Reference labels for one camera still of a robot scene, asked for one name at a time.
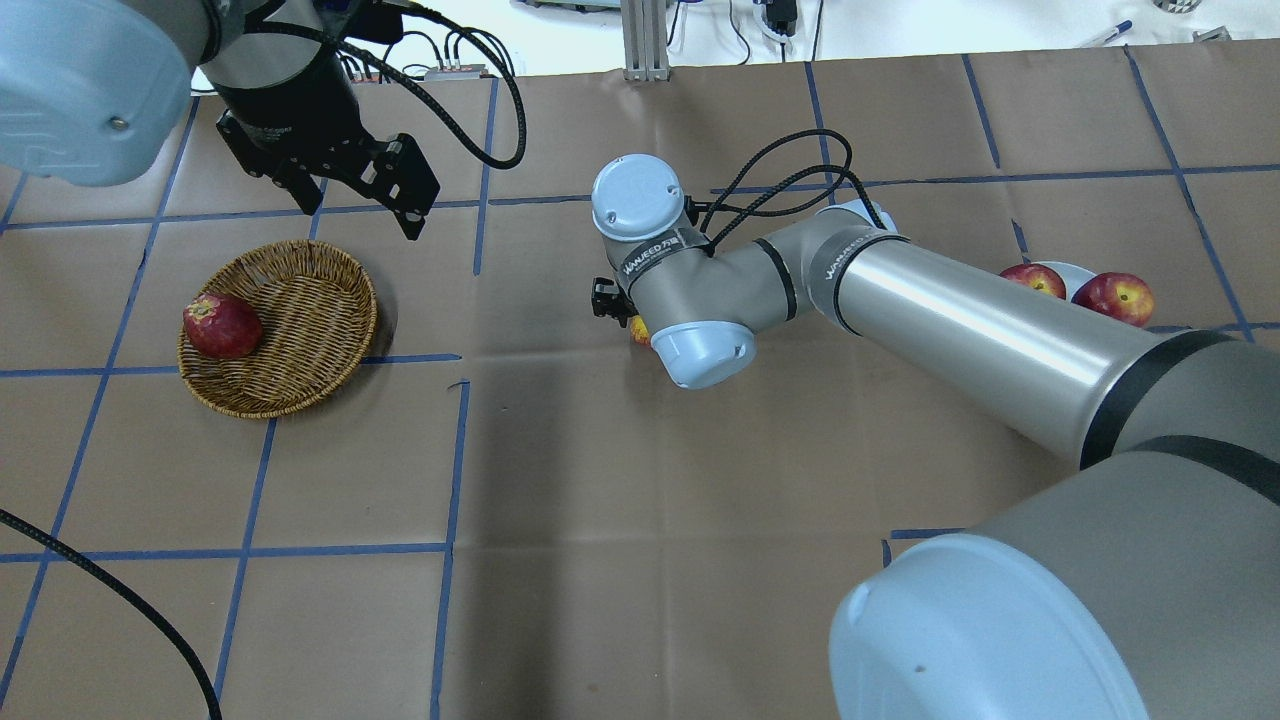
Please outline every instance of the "white floor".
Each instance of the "white floor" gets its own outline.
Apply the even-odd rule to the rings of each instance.
[[[751,44],[751,63],[781,59],[765,40],[751,0],[701,0],[685,4],[669,49],[671,64],[726,65],[746,50],[728,24],[732,3],[742,35]],[[799,0],[800,22],[787,60],[813,55],[819,0]],[[621,68],[622,29],[617,12],[582,14],[556,5],[534,8],[517,0],[425,0],[449,18],[500,37],[520,74],[564,74]],[[675,6],[667,10],[668,27]],[[1117,44],[1189,42],[1193,31],[1226,26],[1238,40],[1280,37],[1280,0],[1203,0],[1192,13],[1176,15],[1151,0],[826,0],[818,59],[932,55],[1076,47],[1121,20],[1133,29]],[[413,23],[436,41],[444,31]],[[483,61],[474,50],[465,61]],[[435,64],[430,47],[411,38],[390,56],[394,65]]]

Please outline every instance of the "pen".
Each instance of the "pen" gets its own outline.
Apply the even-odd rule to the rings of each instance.
[[[1089,40],[1078,45],[1078,47],[1102,47],[1103,45],[1129,32],[1129,28],[1132,27],[1133,27],[1133,20],[1125,20],[1117,24],[1116,27],[1107,28],[1106,32],[1098,35],[1097,37],[1091,37]]]

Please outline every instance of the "woven basket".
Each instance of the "woven basket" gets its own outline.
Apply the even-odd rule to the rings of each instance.
[[[351,378],[378,324],[369,273],[342,250],[306,240],[241,255],[201,292],[248,301],[262,320],[257,350],[236,360],[197,352],[178,333],[178,370],[205,405],[236,418],[279,418],[328,397]]]

